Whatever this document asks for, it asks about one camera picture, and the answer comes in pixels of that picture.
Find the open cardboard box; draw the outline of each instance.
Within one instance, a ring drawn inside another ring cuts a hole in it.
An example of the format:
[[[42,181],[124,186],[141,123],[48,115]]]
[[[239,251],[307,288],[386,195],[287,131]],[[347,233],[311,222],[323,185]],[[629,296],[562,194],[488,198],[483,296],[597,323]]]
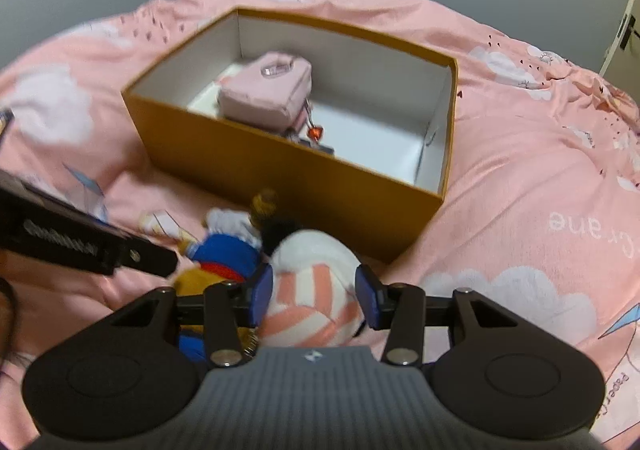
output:
[[[311,62],[309,98],[329,156],[218,116],[220,78],[268,51]],[[455,59],[313,16],[237,8],[169,52],[123,93],[151,161],[247,207],[280,211],[385,262],[444,199]]]

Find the striped plush ball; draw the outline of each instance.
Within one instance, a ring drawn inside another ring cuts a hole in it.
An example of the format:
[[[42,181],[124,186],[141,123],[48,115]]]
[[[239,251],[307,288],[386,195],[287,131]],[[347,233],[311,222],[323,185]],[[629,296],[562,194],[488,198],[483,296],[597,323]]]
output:
[[[355,297],[360,261],[333,237],[302,230],[271,257],[274,288],[258,336],[262,346],[332,347],[348,343],[363,316]]]

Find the pink bedding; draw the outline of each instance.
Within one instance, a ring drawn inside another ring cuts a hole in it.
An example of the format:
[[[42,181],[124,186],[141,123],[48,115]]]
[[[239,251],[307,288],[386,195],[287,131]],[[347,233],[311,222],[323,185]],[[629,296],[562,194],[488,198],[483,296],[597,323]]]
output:
[[[201,236],[205,211],[222,201],[147,165],[120,90],[236,5],[351,22],[458,59],[447,199],[386,279],[431,294],[471,286],[586,351],[608,380],[593,431],[627,448],[640,436],[639,113],[626,94],[553,53],[428,0],[152,0],[60,34],[5,69],[0,107],[14,110],[17,126],[0,166],[167,244]],[[2,274],[22,305],[0,380],[0,440],[17,449],[36,437],[19,391],[29,360],[162,281],[11,254]],[[383,335],[358,342],[379,352]],[[444,350],[446,336],[429,331],[428,357]]]

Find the ribbed gray surface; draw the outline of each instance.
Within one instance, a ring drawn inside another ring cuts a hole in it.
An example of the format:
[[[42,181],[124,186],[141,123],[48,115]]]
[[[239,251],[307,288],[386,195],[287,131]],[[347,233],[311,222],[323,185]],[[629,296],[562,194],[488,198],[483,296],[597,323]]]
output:
[[[601,448],[586,431],[542,443],[489,436],[445,410],[418,370],[379,364],[368,348],[318,351],[310,362],[309,350],[262,349],[244,367],[210,372],[185,410],[146,435],[101,444],[47,435],[30,450]]]

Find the pink pouch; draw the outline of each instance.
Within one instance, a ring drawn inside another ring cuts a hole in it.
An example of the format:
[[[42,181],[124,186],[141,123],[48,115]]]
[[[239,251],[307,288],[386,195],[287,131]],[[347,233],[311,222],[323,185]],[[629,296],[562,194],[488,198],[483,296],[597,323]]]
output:
[[[299,131],[306,121],[311,64],[304,58],[269,52],[226,81],[218,104],[225,118],[273,132]]]

